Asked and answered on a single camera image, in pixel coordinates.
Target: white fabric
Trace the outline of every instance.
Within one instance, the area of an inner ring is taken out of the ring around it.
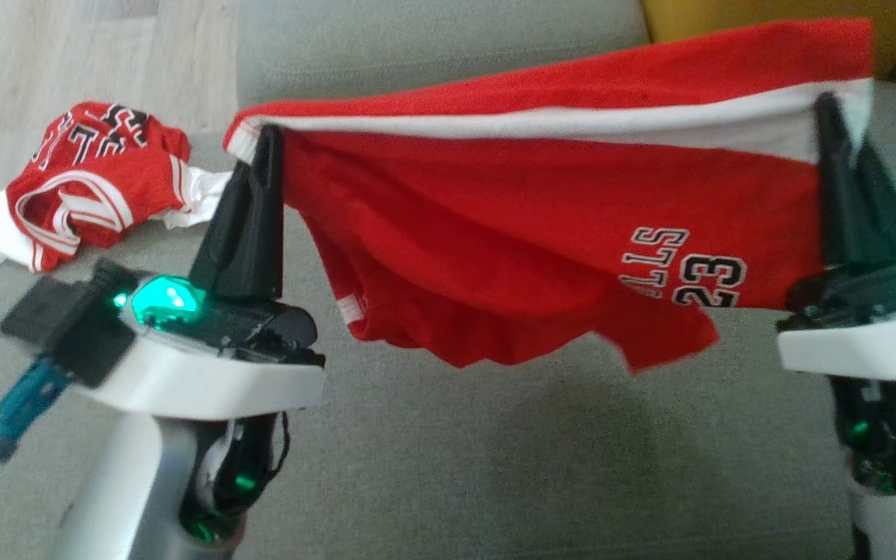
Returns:
[[[419,138],[564,138],[732,149],[817,163],[812,107],[825,92],[838,96],[849,135],[859,145],[870,117],[873,79],[869,78],[806,82],[717,103],[645,109],[543,107],[504,114],[247,117],[234,131],[227,152],[251,162],[260,127],[277,124],[295,131],[376,132]]]
[[[184,208],[181,210],[164,210],[150,216],[152,220],[164,222],[168,229],[173,227],[195,226],[197,223],[209,221],[219,205],[220,195],[230,178],[231,171],[210,173],[198,167],[184,166],[187,185],[184,195]],[[78,199],[65,199],[64,205],[56,217],[63,219],[67,212],[78,212]],[[22,234],[9,214],[9,202],[6,192],[0,191],[0,264],[6,260],[15,261],[29,268],[34,259],[33,241]]]

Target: red fabric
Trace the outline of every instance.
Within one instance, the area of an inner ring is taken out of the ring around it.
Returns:
[[[225,146],[270,117],[689,106],[870,68],[867,22],[788,22],[414,92],[265,103],[238,114]],[[714,343],[695,304],[781,309],[822,269],[817,171],[761,153],[289,130],[284,181],[335,296],[362,308],[352,333],[456,366],[516,364],[593,331],[649,368]]]
[[[31,268],[72,259],[79,242],[109,247],[139,221],[184,206],[188,157],[184,132],[138,110],[85,102],[57,117],[6,188],[14,223],[34,241]]]

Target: gray fabric surface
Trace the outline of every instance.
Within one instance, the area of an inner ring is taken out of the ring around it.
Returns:
[[[637,0],[243,0],[242,107],[417,88],[648,42]]]
[[[873,129],[896,178],[896,86]],[[196,163],[229,169],[219,138],[193,139]],[[353,341],[291,212],[285,234],[285,298],[320,325],[327,403],[292,415],[291,458],[239,560],[849,557],[828,389],[779,369],[779,313],[718,313],[721,345],[638,379],[593,337],[459,371]],[[200,235],[152,224],[110,255],[182,273]],[[0,316],[32,282],[0,267]],[[0,339],[0,396],[26,362]],[[66,394],[34,426],[0,468],[0,558],[43,556],[113,419]]]

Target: gray couch cushion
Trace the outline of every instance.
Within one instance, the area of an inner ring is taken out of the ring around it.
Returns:
[[[896,86],[878,89],[873,130],[896,178]],[[195,141],[196,163],[229,169],[219,138]],[[593,337],[460,371],[353,340],[286,217],[285,298],[320,325],[327,403],[292,415],[292,454],[238,560],[850,556],[831,398],[818,376],[779,369],[778,313],[717,313],[721,345],[639,379]],[[150,224],[110,256],[182,273],[201,235]],[[0,316],[33,280],[0,267]],[[27,361],[0,339],[0,396]],[[113,418],[68,394],[34,426],[0,469],[0,558],[43,556]]]
[[[646,43],[637,0],[243,0],[242,107],[386,93]]]

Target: wooden floor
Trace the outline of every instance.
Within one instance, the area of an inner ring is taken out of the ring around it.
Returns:
[[[0,0],[0,190],[81,100],[225,130],[236,13],[236,0]]]

